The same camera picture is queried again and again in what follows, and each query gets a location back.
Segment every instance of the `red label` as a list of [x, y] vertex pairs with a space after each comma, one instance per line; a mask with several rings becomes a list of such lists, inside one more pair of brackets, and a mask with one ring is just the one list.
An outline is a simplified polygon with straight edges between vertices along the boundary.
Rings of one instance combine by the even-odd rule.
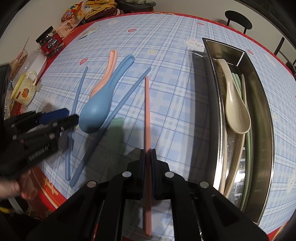
[[52, 36], [45, 45], [41, 47], [42, 51], [45, 54], [49, 54], [52, 52], [57, 46], [59, 46], [63, 42], [62, 38], [56, 33]]

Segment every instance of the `chair leg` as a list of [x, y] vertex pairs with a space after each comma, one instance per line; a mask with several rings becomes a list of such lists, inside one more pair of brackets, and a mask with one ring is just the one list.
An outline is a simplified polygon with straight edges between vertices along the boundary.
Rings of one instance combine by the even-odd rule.
[[282, 37], [281, 40], [280, 40], [280, 42], [279, 42], [279, 44], [278, 44], [278, 46], [277, 46], [277, 48], [276, 48], [276, 51], [274, 52], [274, 55], [277, 55], [279, 53], [279, 50], [281, 49], [284, 41], [285, 41], [285, 38]]

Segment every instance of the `yellow cloth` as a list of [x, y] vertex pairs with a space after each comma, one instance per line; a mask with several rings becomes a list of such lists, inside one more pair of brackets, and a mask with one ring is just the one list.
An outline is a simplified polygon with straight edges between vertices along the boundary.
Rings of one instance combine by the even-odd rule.
[[111, 9], [113, 7], [116, 6], [116, 3], [114, 2], [110, 2], [111, 4], [102, 4], [102, 5], [98, 5], [98, 4], [95, 4], [95, 5], [92, 5], [92, 9], [86, 14], [85, 16], [85, 19], [88, 19], [89, 17], [101, 12], [101, 11], [104, 11], [105, 9]]
[[95, 7], [95, 5], [103, 5], [103, 4], [110, 4], [113, 6], [117, 6], [117, 3], [114, 0], [95, 0], [95, 1], [87, 1], [85, 5]]

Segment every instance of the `star print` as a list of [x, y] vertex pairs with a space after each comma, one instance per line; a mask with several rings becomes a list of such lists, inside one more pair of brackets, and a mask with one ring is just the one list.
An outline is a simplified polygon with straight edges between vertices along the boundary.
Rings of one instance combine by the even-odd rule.
[[149, 50], [148, 53], [153, 55], [153, 54], [157, 54], [157, 51], [155, 51], [155, 50]]
[[275, 119], [276, 122], [278, 122], [278, 120], [279, 120], [279, 118], [278, 118], [278, 116], [277, 116], [276, 113], [274, 113], [274, 119]]

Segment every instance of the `food package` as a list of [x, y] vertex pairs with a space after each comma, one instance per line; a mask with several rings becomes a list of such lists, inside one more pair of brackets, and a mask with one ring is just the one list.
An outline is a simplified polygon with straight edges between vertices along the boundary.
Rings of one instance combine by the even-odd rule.
[[11, 73], [10, 73], [9, 80], [12, 81], [14, 79], [15, 75], [20, 70], [20, 68], [26, 61], [27, 57], [28, 57], [28, 52], [26, 51], [26, 49], [23, 49], [23, 51], [17, 56], [17, 58], [10, 63]]
[[70, 19], [62, 22], [57, 27], [57, 33], [60, 37], [66, 37], [84, 19], [89, 10], [89, 8], [85, 8], [85, 3], [83, 2], [80, 9]]
[[75, 5], [72, 5], [71, 7], [69, 7], [67, 9], [67, 11], [64, 13], [64, 15], [62, 16], [61, 21], [64, 22], [64, 21], [67, 21], [67, 20], [73, 18], [75, 13], [78, 12], [79, 9], [81, 8], [82, 3], [83, 3], [83, 1], [80, 2], [79, 4], [75, 4]]

